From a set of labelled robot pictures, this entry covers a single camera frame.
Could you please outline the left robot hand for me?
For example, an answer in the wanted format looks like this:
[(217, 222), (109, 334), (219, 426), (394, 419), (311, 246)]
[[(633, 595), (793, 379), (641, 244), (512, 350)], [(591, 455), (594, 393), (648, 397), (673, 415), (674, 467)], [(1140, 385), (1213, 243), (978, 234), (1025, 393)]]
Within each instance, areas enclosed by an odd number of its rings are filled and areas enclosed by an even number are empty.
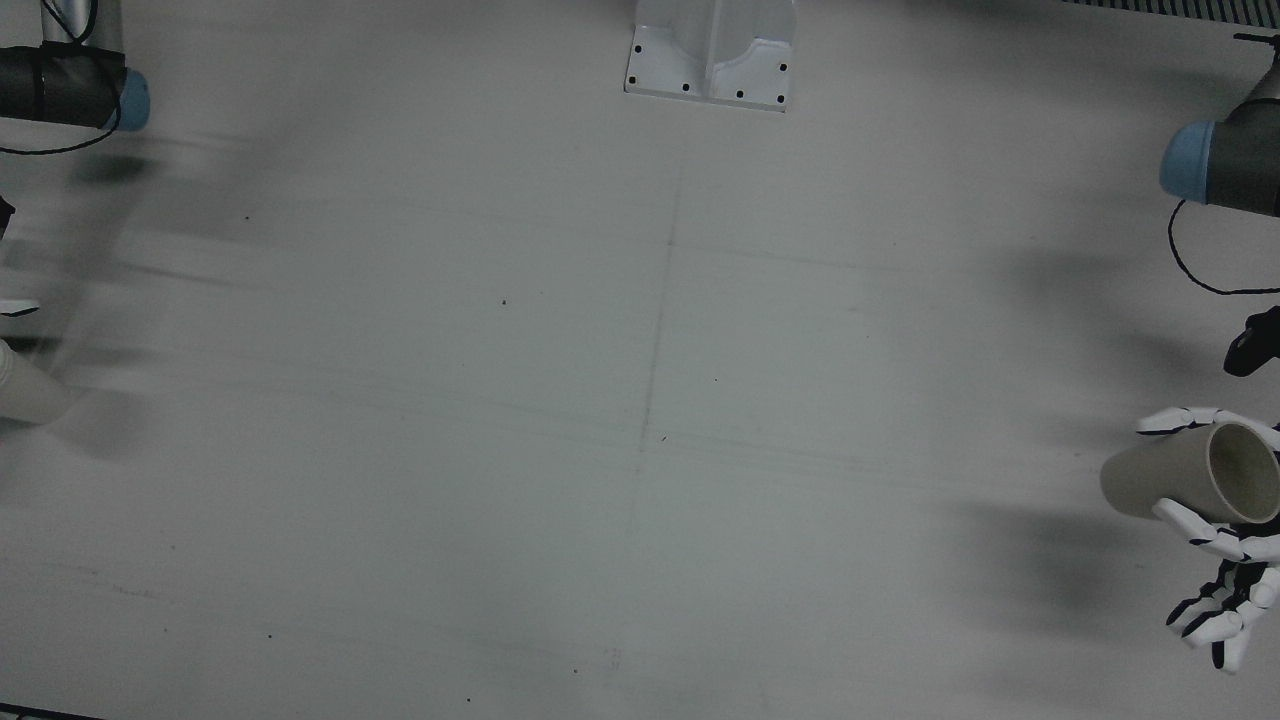
[(1183, 600), (1166, 626), (1193, 648), (1208, 646), (1217, 670), (1238, 673), (1254, 624), (1277, 606), (1277, 519), (1215, 524), (1171, 498), (1153, 511), (1189, 544), (1221, 559), (1215, 579)]

